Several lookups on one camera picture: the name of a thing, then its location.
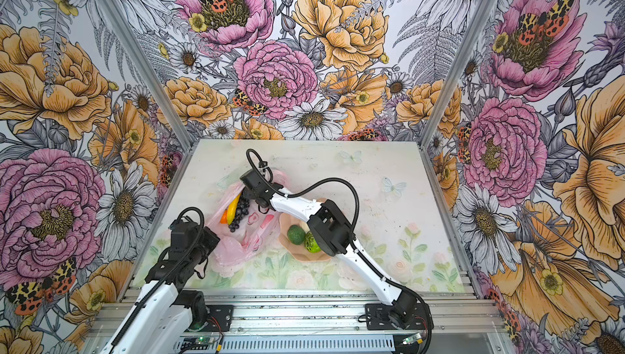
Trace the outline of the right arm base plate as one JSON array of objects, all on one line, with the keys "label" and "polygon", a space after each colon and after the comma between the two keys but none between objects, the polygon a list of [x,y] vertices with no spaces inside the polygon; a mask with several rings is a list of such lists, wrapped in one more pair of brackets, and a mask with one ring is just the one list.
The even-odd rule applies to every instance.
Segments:
[{"label": "right arm base plate", "polygon": [[397,307],[383,304],[366,304],[360,320],[366,323],[368,331],[425,331],[432,323],[431,314],[422,303],[417,303],[410,311],[400,311]]}]

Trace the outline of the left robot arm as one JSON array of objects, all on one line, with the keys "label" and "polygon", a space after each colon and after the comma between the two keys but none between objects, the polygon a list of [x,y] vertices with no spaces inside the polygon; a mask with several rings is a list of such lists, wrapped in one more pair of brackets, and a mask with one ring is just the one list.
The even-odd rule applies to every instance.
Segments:
[{"label": "left robot arm", "polygon": [[173,224],[170,245],[150,269],[146,283],[102,353],[169,353],[183,332],[208,319],[203,294],[185,285],[200,272],[220,239],[190,217]]}]

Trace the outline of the pink plastic bag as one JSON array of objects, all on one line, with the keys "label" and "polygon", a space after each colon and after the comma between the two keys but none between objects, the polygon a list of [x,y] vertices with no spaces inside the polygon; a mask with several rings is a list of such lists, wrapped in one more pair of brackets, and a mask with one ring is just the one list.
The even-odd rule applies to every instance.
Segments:
[{"label": "pink plastic bag", "polygon": [[243,175],[239,167],[220,176],[207,194],[207,226],[220,238],[220,243],[209,258],[210,269],[224,278],[232,278],[244,266],[266,253],[280,252],[278,242],[280,215],[274,211],[264,212],[255,202],[250,202],[247,213],[239,221],[237,229],[231,229],[222,217],[236,196],[241,196]]}]

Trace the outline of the bright green bumpy fruit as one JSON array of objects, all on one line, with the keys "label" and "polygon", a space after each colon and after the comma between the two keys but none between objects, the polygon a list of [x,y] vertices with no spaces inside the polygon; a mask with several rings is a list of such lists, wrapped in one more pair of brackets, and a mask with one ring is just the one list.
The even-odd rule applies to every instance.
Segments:
[{"label": "bright green bumpy fruit", "polygon": [[322,251],[311,231],[309,231],[304,237],[304,247],[309,253],[312,254]]}]

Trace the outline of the yellow banana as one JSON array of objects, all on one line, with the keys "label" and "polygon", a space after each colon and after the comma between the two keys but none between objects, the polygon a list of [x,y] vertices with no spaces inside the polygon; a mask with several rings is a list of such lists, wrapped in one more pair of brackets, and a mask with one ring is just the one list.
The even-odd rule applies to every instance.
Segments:
[{"label": "yellow banana", "polygon": [[234,219],[237,216],[237,209],[239,206],[239,201],[241,199],[242,194],[239,193],[233,201],[228,205],[226,209],[226,224],[231,225],[234,222]]}]

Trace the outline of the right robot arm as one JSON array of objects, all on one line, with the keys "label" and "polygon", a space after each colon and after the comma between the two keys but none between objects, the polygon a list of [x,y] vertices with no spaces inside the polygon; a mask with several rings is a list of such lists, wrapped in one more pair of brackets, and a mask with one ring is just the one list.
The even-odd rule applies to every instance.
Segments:
[{"label": "right robot arm", "polygon": [[[342,178],[324,178],[300,192],[267,180],[259,170],[248,170],[240,177],[244,190],[260,207],[270,209],[306,222],[317,245],[328,256],[337,257],[354,270],[387,307],[387,320],[398,330],[421,329],[433,326],[429,305],[414,290],[394,281],[384,269],[369,256],[355,234],[360,212],[360,200],[354,186]],[[338,183],[346,186],[355,202],[354,217],[348,220],[331,199],[320,202],[304,196],[320,186]]]}]

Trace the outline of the pink scalloped bowl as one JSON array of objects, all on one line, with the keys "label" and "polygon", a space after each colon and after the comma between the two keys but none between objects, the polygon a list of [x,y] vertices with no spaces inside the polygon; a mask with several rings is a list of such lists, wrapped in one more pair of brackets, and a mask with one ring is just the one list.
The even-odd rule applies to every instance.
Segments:
[{"label": "pink scalloped bowl", "polygon": [[313,262],[325,262],[330,260],[330,256],[324,253],[324,251],[320,251],[319,253],[309,253],[304,244],[302,245],[294,245],[290,243],[286,236],[286,232],[291,225],[299,225],[301,226],[307,233],[310,231],[308,225],[308,219],[301,219],[301,216],[293,216],[288,212],[282,212],[279,219],[279,234],[278,241],[285,248],[285,250],[296,260],[302,263],[313,263]]}]

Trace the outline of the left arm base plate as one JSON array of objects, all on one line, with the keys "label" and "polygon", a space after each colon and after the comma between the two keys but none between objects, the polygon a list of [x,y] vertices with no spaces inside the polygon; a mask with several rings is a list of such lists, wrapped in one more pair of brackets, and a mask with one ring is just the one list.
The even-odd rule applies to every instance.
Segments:
[{"label": "left arm base plate", "polygon": [[205,305],[192,310],[190,332],[228,332],[233,320],[234,306]]}]

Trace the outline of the small orange fruit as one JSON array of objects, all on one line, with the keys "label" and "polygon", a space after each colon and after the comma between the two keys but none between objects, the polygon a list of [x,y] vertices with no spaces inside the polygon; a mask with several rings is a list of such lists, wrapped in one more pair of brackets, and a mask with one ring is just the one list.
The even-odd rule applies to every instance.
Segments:
[{"label": "small orange fruit", "polygon": [[221,224],[228,224],[228,212],[225,210],[220,219]]}]

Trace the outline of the smooth green lime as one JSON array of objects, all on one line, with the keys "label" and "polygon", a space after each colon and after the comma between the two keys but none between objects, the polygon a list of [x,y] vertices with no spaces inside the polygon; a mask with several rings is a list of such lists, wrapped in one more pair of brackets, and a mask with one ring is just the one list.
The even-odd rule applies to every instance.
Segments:
[{"label": "smooth green lime", "polygon": [[286,236],[290,243],[294,245],[302,245],[306,239],[307,232],[299,225],[291,225],[286,232]]}]

